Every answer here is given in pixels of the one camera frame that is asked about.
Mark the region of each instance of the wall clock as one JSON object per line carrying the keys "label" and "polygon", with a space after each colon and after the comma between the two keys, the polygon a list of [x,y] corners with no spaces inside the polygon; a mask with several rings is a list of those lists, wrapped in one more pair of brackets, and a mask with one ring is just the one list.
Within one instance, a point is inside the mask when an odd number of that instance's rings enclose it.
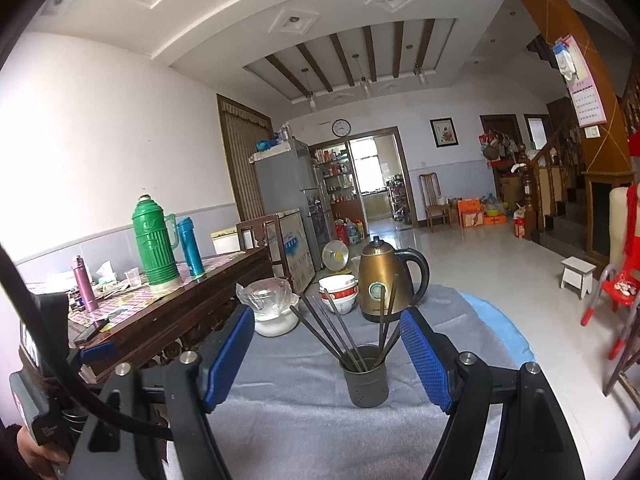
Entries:
{"label": "wall clock", "polygon": [[347,119],[337,119],[331,125],[331,131],[336,137],[346,137],[351,133],[351,125]]}

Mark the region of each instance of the green thermos handle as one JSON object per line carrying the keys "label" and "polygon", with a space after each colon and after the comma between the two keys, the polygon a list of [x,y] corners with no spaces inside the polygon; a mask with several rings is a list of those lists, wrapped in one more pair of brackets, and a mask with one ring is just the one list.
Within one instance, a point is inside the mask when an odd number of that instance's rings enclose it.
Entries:
{"label": "green thermos handle", "polygon": [[171,227],[174,231],[174,243],[171,244],[172,250],[180,244],[180,237],[178,236],[178,226],[175,224],[175,214],[171,213],[164,217],[164,221],[171,222]]}

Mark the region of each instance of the human hand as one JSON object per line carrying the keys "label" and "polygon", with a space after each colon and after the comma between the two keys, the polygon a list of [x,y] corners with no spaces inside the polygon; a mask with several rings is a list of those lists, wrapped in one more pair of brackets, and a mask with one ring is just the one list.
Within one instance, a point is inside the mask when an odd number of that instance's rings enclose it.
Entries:
{"label": "human hand", "polygon": [[58,480],[53,472],[52,462],[69,463],[68,454],[59,446],[55,444],[38,446],[26,426],[18,431],[17,444],[22,459],[43,480]]}

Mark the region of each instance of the ceiling beam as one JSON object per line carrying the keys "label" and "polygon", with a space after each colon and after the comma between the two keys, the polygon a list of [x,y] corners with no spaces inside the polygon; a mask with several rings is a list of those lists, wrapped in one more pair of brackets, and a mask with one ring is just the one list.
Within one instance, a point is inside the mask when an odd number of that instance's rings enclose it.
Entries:
{"label": "ceiling beam", "polygon": [[427,55],[427,47],[431,39],[431,33],[433,32],[433,24],[436,22],[433,18],[424,20],[422,25],[422,37],[420,38],[420,46],[418,47],[418,54],[415,56],[415,66],[422,68],[424,64],[424,57]]}
{"label": "ceiling beam", "polygon": [[266,59],[269,63],[276,67],[278,72],[280,72],[284,77],[291,81],[293,83],[293,86],[300,90],[304,97],[311,97],[309,90],[305,88],[305,86],[298,80],[298,78],[294,76],[277,57],[275,57],[273,54],[269,54],[268,56],[265,56],[264,59]]}
{"label": "ceiling beam", "polygon": [[364,43],[367,46],[367,59],[369,60],[369,74],[372,81],[378,80],[378,74],[376,73],[376,54],[373,52],[373,35],[371,34],[371,26],[366,25],[362,27],[364,32]]}
{"label": "ceiling beam", "polygon": [[340,64],[342,65],[342,70],[344,71],[344,75],[347,76],[347,81],[349,82],[349,86],[355,86],[353,81],[353,75],[351,75],[351,69],[349,68],[349,64],[347,63],[347,58],[344,55],[344,50],[342,49],[342,45],[340,44],[340,38],[338,38],[337,34],[330,34],[329,38],[331,38],[331,43],[334,44],[335,53],[338,55],[338,59],[340,60]]}
{"label": "ceiling beam", "polygon": [[318,62],[316,61],[316,58],[313,57],[311,52],[309,52],[309,49],[306,47],[306,45],[304,43],[300,43],[300,44],[297,44],[296,47],[300,51],[300,54],[302,54],[302,56],[306,59],[306,62],[309,63],[309,66],[311,67],[311,70],[313,70],[316,73],[316,75],[318,76],[318,79],[320,81],[322,81],[322,84],[326,88],[326,91],[327,92],[333,92],[334,89],[332,88],[331,84],[329,83],[329,80],[324,75],[324,72],[322,71],[322,69],[318,65]]}
{"label": "ceiling beam", "polygon": [[400,75],[400,59],[402,57],[402,35],[404,34],[404,22],[394,23],[394,68],[392,75]]}

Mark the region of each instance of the framed picture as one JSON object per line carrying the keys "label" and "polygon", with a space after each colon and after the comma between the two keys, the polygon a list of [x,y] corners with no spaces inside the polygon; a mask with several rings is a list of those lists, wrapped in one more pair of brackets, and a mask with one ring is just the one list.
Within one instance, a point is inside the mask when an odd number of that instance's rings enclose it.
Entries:
{"label": "framed picture", "polygon": [[436,146],[455,146],[458,144],[458,136],[456,129],[453,127],[453,119],[432,119],[431,129],[433,130],[433,138],[436,139]]}

